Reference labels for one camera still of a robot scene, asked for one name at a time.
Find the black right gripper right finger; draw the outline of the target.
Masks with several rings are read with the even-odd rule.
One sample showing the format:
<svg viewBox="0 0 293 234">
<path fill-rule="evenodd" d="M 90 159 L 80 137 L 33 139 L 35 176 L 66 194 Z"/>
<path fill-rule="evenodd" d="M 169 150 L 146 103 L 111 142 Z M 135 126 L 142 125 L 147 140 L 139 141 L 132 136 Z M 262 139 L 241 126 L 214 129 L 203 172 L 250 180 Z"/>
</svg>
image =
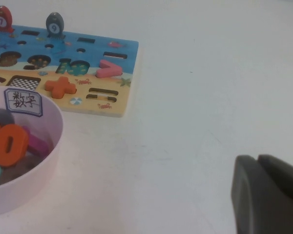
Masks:
<svg viewBox="0 0 293 234">
<path fill-rule="evenodd" d="M 259 155 L 257 161 L 280 191 L 293 201 L 293 166 L 272 155 Z"/>
</svg>

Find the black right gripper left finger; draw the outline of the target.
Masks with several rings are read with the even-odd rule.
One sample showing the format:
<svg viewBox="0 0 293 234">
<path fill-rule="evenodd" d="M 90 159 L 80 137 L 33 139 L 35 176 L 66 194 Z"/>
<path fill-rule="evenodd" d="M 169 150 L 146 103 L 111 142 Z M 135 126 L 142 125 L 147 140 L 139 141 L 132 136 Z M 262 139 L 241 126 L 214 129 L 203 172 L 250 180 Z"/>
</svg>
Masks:
<svg viewBox="0 0 293 234">
<path fill-rule="evenodd" d="M 231 200 L 237 233 L 293 234 L 293 201 L 280 191 L 257 158 L 236 158 Z"/>
</svg>

